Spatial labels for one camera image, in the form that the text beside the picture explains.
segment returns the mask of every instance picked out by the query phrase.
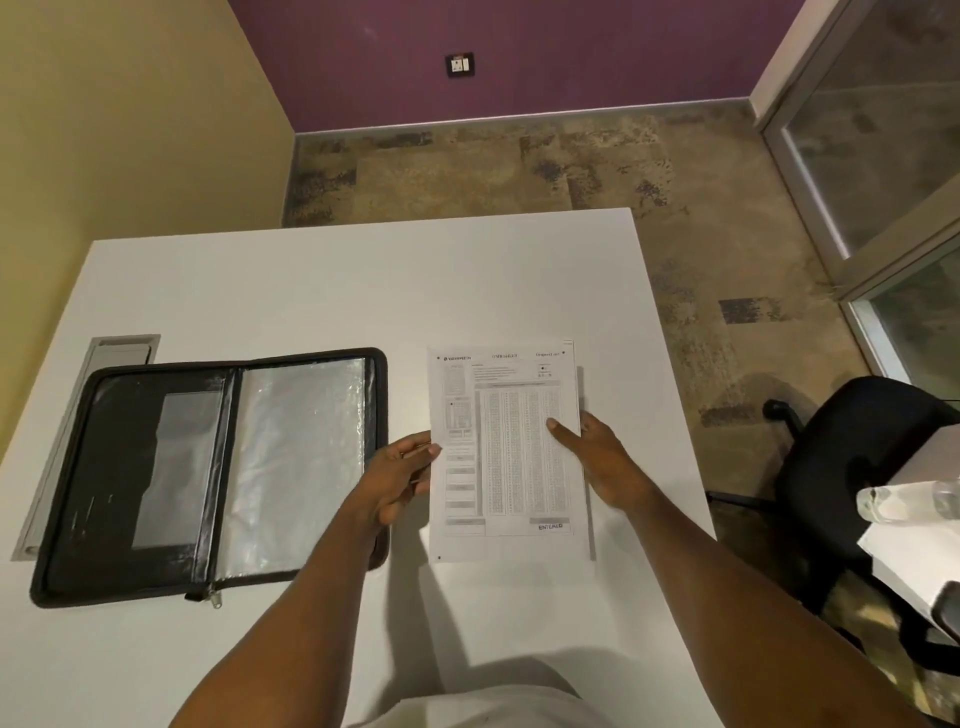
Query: white shirt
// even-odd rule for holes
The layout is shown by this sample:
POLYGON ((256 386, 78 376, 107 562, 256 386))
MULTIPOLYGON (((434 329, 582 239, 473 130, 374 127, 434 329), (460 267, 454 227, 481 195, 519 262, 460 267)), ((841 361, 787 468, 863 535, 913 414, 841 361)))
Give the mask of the white shirt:
POLYGON ((401 700, 364 728, 613 728, 578 697, 554 688, 508 685, 401 700))

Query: beige wall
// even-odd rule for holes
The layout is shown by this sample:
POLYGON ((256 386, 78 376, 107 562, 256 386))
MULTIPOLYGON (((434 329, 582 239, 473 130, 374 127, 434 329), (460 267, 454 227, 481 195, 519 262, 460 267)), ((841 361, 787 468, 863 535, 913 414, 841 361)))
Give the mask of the beige wall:
POLYGON ((278 227, 294 137, 227 0, 10 0, 0 69, 2 457, 89 243, 278 227))

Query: chair wheel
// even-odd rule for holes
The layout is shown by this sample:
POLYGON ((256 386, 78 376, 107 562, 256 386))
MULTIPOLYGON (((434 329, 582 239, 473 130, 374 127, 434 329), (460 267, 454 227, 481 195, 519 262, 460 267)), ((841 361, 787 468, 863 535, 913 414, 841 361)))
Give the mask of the chair wheel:
POLYGON ((776 422, 785 422, 790 417, 790 405, 781 400, 767 400, 762 411, 764 418, 776 422))

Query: electrical outlet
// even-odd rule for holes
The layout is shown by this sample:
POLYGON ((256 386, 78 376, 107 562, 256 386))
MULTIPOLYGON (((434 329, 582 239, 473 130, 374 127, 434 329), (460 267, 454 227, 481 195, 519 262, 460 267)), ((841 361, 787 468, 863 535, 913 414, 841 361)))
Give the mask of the electrical outlet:
POLYGON ((473 76, 475 73, 476 62, 472 53, 457 53, 446 57, 446 75, 451 79, 473 76))

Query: purple wall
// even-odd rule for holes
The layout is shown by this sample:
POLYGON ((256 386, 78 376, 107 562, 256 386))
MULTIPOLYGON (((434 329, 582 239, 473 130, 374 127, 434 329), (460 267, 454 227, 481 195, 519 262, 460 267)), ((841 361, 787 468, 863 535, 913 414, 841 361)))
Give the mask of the purple wall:
POLYGON ((746 96, 803 0, 230 0, 297 132, 746 96), (444 56, 473 51, 450 80, 444 56))

